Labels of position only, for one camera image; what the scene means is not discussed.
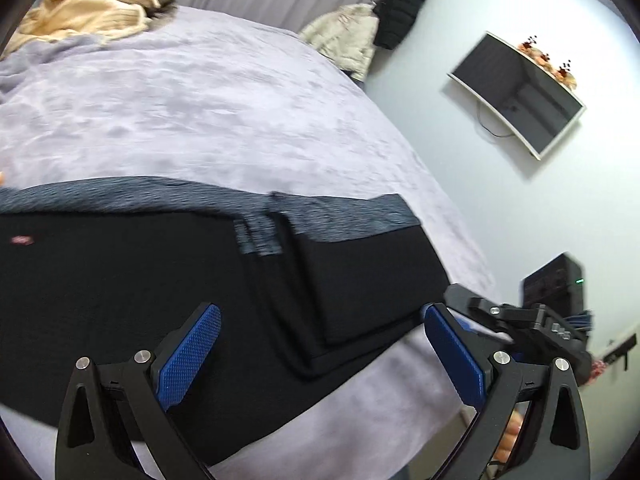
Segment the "black grey pants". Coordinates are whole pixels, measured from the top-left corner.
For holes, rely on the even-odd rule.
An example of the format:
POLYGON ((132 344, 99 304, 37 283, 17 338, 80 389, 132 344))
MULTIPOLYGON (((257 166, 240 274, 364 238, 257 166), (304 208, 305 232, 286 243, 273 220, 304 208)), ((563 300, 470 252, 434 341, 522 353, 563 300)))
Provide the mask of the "black grey pants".
POLYGON ((215 465, 413 330, 448 275, 398 195, 260 195, 140 177, 1 193, 1 401, 56 425, 74 362, 153 349, 204 302, 221 331, 169 412, 215 465))

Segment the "black electronics box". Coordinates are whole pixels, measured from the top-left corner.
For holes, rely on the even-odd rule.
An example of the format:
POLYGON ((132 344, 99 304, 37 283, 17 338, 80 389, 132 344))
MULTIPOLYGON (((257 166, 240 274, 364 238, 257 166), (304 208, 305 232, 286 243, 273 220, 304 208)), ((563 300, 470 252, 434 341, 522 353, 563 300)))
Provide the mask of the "black electronics box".
POLYGON ((585 279, 582 266, 563 252, 521 281, 522 307, 549 307, 562 318, 585 311, 585 279))

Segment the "flower decoration on television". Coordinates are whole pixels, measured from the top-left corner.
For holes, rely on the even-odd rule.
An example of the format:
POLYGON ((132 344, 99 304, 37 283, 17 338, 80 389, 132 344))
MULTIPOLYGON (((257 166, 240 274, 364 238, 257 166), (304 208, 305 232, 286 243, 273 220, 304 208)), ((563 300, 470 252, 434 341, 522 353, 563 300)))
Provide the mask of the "flower decoration on television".
POLYGON ((516 50, 528 56, 535 64, 545 70, 568 90, 575 91, 577 89, 577 81, 573 75, 570 60, 563 62, 561 65, 554 65, 551 62, 550 54, 537 47, 536 35, 529 36, 516 47, 516 50))

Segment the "lavender plush bed blanket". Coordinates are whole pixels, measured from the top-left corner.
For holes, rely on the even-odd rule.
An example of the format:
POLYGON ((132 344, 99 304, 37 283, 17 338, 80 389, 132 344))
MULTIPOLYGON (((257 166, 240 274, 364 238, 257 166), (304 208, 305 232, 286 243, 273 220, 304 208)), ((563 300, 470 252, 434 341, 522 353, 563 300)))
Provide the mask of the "lavender plush bed blanket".
MULTIPOLYGON (((367 95, 292 32, 183 8, 113 42, 35 41, 1 64, 6 188, 93 179, 370 200, 396 194, 449 284, 494 284, 461 214, 367 95)), ((215 465, 221 479, 386 479, 458 414, 420 323, 333 392, 215 465)), ((1 411, 52 474, 48 425, 1 411)))

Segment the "beige puffer jacket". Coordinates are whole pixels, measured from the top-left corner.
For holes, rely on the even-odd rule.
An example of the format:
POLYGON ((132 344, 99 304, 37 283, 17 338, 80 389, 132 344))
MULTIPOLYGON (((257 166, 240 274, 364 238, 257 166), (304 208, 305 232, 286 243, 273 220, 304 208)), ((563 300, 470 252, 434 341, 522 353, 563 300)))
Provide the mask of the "beige puffer jacket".
POLYGON ((340 6, 307 24, 299 39, 352 80, 366 80, 375 54, 378 17, 369 3, 340 6))

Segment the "black hanging jacket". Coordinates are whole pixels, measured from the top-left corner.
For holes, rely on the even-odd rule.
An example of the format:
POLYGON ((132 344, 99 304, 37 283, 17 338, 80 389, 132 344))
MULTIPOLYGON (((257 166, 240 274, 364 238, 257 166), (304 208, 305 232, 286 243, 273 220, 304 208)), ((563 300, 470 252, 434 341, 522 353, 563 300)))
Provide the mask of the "black hanging jacket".
POLYGON ((373 13, 378 17, 375 47, 394 50, 407 37, 426 0, 378 0, 373 13))

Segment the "yellow ribbed garment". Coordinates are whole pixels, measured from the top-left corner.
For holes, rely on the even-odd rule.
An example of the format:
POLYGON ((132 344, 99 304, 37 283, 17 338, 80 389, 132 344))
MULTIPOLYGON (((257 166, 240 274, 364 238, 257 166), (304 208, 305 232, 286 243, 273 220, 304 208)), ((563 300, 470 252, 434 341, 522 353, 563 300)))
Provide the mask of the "yellow ribbed garment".
POLYGON ((87 35, 119 40, 166 22, 176 11, 175 0, 41 0, 24 15, 1 56, 34 41, 87 35))

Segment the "wall mounted television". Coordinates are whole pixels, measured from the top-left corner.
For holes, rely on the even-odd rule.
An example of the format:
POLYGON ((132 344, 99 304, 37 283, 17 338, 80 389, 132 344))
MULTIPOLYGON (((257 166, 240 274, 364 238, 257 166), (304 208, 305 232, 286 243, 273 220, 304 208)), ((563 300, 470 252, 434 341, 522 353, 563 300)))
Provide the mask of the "wall mounted television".
POLYGON ((449 78, 491 110, 538 160, 586 110, 552 73, 491 32, 478 40, 449 78))

